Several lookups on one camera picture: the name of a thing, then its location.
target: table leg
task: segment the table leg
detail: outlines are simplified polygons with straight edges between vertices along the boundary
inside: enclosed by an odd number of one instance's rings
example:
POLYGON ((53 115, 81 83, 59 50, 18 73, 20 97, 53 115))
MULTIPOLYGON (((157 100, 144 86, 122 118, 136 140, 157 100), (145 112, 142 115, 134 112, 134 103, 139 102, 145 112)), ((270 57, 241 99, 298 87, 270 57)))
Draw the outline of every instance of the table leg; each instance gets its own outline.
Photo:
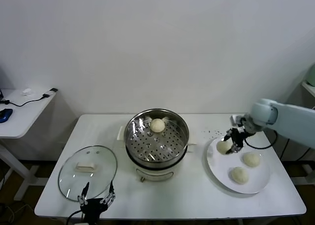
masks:
POLYGON ((13 172, 13 169, 10 168, 8 170, 8 172, 6 173, 6 175, 4 176, 4 178, 1 180, 0 182, 0 186, 4 185, 6 183, 6 181, 8 180, 8 178, 11 176, 11 173, 13 172))
POLYGON ((294 185, 315 185, 315 170, 308 164, 302 165, 303 169, 307 172, 306 177, 291 177, 291 180, 294 185))
POLYGON ((35 173, 39 166, 32 166, 28 170, 17 158, 15 158, 4 146, 0 144, 0 159, 2 159, 7 165, 10 166, 10 174, 12 170, 16 171, 21 177, 24 178, 19 190, 14 196, 15 201, 22 200, 26 190, 29 186, 45 186, 48 178, 37 178, 35 173))
POLYGON ((29 182, 35 182, 36 177, 17 158, 13 156, 5 147, 0 144, 0 159, 16 171, 21 177, 29 182))

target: white wall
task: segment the white wall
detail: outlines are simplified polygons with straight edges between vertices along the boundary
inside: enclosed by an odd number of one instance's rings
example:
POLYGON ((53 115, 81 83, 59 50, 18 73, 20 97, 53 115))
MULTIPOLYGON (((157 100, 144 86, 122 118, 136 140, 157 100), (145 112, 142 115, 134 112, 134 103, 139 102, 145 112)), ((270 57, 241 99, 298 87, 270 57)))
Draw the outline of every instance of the white wall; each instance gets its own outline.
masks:
POLYGON ((60 89, 71 117, 54 113, 52 147, 54 128, 82 113, 285 101, 314 62, 314 10, 314 0, 0 0, 0 63, 10 86, 60 89))

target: metal rim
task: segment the metal rim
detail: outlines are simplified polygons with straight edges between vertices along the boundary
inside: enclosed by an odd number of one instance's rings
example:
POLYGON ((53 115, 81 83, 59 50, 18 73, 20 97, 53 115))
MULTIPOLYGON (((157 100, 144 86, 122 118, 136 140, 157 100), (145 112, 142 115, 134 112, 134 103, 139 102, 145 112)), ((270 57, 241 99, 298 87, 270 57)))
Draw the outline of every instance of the metal rim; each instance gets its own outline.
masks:
POLYGON ((178 164, 185 156, 186 152, 187 152, 187 149, 188 147, 185 148, 185 151, 183 153, 183 155, 181 155, 180 159, 178 159, 176 162, 174 162, 173 164, 171 165, 168 165, 168 166, 165 166, 165 167, 161 167, 161 168, 156 168, 156 167, 147 167, 147 166, 144 166, 144 165, 141 165, 140 163, 138 163, 136 160, 134 160, 134 158, 130 155, 129 153, 129 150, 126 146, 126 151, 127 151, 127 154, 129 156, 129 158, 131 159, 132 162, 134 162, 137 166, 141 167, 141 168, 144 168, 146 170, 151 170, 151 171, 162 171, 162 170, 166 170, 166 169, 169 169, 173 166, 175 166, 176 164, 178 164))
MULTIPOLYGON (((144 125, 146 126, 146 127, 144 126, 144 129, 145 128, 147 129, 147 127, 148 127, 147 124, 148 123, 144 123, 144 125)), ((150 130, 149 130, 149 132, 147 132, 147 134, 149 137, 152 136, 152 132, 150 130)), ((156 135, 156 133, 154 133, 154 132, 153 132, 153 137, 156 137, 156 138, 154 138, 154 140, 156 142, 163 139, 163 137, 160 138, 160 136, 156 135)), ((127 125, 125 127, 125 131, 124 131, 124 142, 125 142, 126 149, 128 149, 128 151, 127 151, 128 156, 131 159, 133 159, 133 161, 137 161, 137 163, 140 164, 142 167, 149 168, 150 170, 153 170, 155 168, 156 168, 156 170, 161 170, 161 168, 166 168, 166 167, 169 167, 169 166, 176 164, 176 161, 181 160, 183 155, 185 155, 184 152, 186 152, 186 150, 187 150, 188 140, 189 140, 189 128, 188 128, 185 120, 180 115, 178 115, 177 113, 175 113, 171 110, 160 109, 160 108, 148 109, 148 110, 142 111, 141 113, 136 114, 135 116, 132 117, 132 119, 129 120, 129 122, 127 123, 127 125), (142 119, 142 118, 147 119, 147 117, 150 119, 151 118, 154 119, 154 118, 156 118, 156 114, 164 115, 163 113, 165 113, 165 116, 168 119, 167 121, 168 121, 169 127, 167 127, 166 131, 164 131, 164 133, 162 133, 162 134, 165 137, 169 133, 170 137, 174 137, 174 139, 169 138, 173 142, 173 143, 170 142, 170 145, 168 145, 168 139, 164 139, 164 143, 165 143, 164 147, 166 147, 166 148, 168 148, 168 150, 170 150, 169 153, 168 152, 166 153, 167 155, 165 154, 165 159, 164 159, 164 157, 163 158, 158 157, 158 155, 154 155, 154 156, 152 155, 151 156, 151 154, 153 154, 153 153, 158 153, 159 147, 156 148, 156 146, 154 146, 154 142, 152 142, 152 138, 151 138, 151 140, 148 139, 149 142, 146 143, 147 138, 146 138, 144 132, 147 130, 143 131, 143 128, 141 127, 141 129, 140 128, 137 129, 136 133, 134 132, 133 135, 132 135, 132 133, 130 133, 130 126, 134 125, 134 123, 137 122, 139 119, 142 119), (149 148, 149 145, 151 145, 151 144, 154 146, 154 150, 151 149, 151 153, 150 153, 150 150, 147 150, 149 155, 145 155, 147 153, 145 151, 145 147, 149 148), (176 151, 175 147, 176 148, 180 147, 178 149, 177 155, 174 155, 174 153, 176 151)))
MULTIPOLYGON (((69 161, 70 158, 72 158, 76 153, 78 153, 78 152, 80 152, 80 151, 82 151, 82 150, 85 150, 85 149, 87 149, 87 148, 91 148, 91 147, 102 147, 102 148, 105 148, 105 149, 109 150, 109 151, 114 155, 115 160, 116 160, 116 170, 115 170, 115 173, 114 173, 114 176, 113 176, 113 179, 112 179, 112 180, 114 180, 114 178, 115 178, 115 176, 116 176, 116 172, 117 172, 117 168, 118 168, 118 161, 117 161, 117 158, 116 158, 116 155, 114 154, 114 152, 113 152, 111 149, 109 149, 108 147, 102 146, 102 145, 93 145, 93 146, 84 147, 84 148, 82 148, 82 149, 80 149, 80 150, 74 152, 74 153, 73 153, 69 158, 67 158, 67 160, 63 163, 63 165, 61 166, 61 169, 59 170, 59 173, 58 173, 58 189, 59 189, 60 193, 63 195, 63 197, 66 198, 66 199, 68 199, 68 200, 70 200, 70 201, 78 202, 78 200, 73 200, 73 199, 69 199, 69 198, 65 197, 65 195, 64 195, 63 192, 61 191, 61 188, 60 188, 60 185, 59 185, 60 173, 61 173, 61 171, 63 170, 64 165, 69 161)), ((92 198, 90 198, 90 199, 93 199, 93 198, 95 198, 95 197, 98 197, 100 194, 104 193, 104 192, 107 190, 107 188, 109 187, 109 185, 110 185, 110 184, 108 184, 108 185, 105 187, 105 189, 104 189, 101 193, 97 194, 96 196, 94 196, 94 197, 92 197, 92 198)))

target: computer mouse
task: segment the computer mouse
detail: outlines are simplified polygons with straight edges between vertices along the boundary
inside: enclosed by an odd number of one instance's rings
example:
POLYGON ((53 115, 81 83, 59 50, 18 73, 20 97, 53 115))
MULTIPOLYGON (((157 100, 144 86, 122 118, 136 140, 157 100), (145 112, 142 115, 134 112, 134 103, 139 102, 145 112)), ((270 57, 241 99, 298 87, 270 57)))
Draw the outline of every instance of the computer mouse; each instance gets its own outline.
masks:
POLYGON ((0 123, 8 121, 12 113, 13 113, 12 108, 5 108, 4 110, 0 111, 0 123))

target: steamed bun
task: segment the steamed bun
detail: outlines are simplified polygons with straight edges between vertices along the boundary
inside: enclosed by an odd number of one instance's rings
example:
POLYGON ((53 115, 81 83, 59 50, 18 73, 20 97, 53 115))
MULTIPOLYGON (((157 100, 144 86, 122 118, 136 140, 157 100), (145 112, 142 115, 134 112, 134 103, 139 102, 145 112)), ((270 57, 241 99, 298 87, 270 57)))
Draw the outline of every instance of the steamed bun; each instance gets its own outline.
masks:
POLYGON ((231 143, 227 141, 219 141, 217 143, 217 150, 220 154, 225 155, 229 149, 231 149, 231 143))
POLYGON ((249 175, 247 171, 242 167, 235 167, 231 171, 232 179, 238 184, 245 184, 249 180, 249 175))
POLYGON ((260 157, 255 153, 246 153, 243 156, 244 163, 249 167, 257 167, 260 164, 260 157))
POLYGON ((156 133, 162 132, 165 129, 165 123, 162 119, 153 119, 150 123, 150 129, 156 133))

